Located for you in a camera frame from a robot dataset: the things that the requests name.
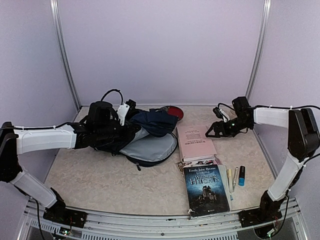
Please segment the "pink Warm Chord book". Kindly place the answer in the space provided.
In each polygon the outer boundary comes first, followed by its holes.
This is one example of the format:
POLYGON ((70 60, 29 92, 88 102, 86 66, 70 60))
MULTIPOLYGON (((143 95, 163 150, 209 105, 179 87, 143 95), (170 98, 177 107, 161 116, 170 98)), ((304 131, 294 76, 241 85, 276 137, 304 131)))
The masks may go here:
POLYGON ((213 141, 206 137, 205 125, 179 125, 176 128, 182 162, 212 159, 217 154, 213 141))

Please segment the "dark Wuthering Heights book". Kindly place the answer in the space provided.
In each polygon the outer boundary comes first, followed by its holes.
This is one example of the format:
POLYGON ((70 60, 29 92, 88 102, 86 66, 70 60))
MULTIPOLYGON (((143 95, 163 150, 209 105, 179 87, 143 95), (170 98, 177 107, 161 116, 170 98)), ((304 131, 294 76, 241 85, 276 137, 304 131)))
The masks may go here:
POLYGON ((224 165, 199 165, 183 169, 191 218, 202 218, 232 210, 224 165))

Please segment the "navy blue student backpack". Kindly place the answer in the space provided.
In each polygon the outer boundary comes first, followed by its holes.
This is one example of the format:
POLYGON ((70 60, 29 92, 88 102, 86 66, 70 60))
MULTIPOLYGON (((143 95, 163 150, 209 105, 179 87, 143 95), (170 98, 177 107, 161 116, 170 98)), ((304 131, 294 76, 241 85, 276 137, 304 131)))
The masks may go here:
POLYGON ((92 148, 96 151, 124 155, 136 165, 150 168, 166 161, 176 150, 178 139, 173 133, 178 118, 161 108, 134 109, 125 118, 127 129, 120 138, 103 140, 92 148))

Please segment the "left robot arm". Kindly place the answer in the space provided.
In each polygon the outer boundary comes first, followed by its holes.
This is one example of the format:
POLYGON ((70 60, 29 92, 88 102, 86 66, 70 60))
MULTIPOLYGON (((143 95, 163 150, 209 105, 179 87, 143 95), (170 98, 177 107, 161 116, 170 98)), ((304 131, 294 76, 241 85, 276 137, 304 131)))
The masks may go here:
POLYGON ((93 102, 88 114, 79 122, 31 128, 5 122, 0 129, 0 180, 38 201, 49 217, 66 222, 70 211, 62 197, 29 174, 19 164, 18 156, 42 150, 87 147, 117 154, 141 129, 129 122, 135 110, 136 103, 132 100, 122 103, 117 110, 111 103, 101 100, 93 102))

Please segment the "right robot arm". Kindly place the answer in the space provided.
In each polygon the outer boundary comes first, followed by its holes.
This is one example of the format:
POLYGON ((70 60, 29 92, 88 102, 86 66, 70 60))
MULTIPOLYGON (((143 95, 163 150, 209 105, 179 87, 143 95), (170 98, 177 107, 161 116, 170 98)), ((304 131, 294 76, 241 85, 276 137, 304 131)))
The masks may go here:
POLYGON ((282 168, 273 184, 262 194, 259 207, 239 212, 242 227, 280 219, 280 207, 289 198, 289 192, 299 180, 306 163, 318 156, 320 131, 312 108, 311 105, 251 106, 245 96, 239 96, 232 100, 235 118, 226 119, 219 107, 213 110, 220 120, 209 127, 205 133, 208 138, 232 138, 256 125, 283 128, 287 133, 287 155, 282 168))

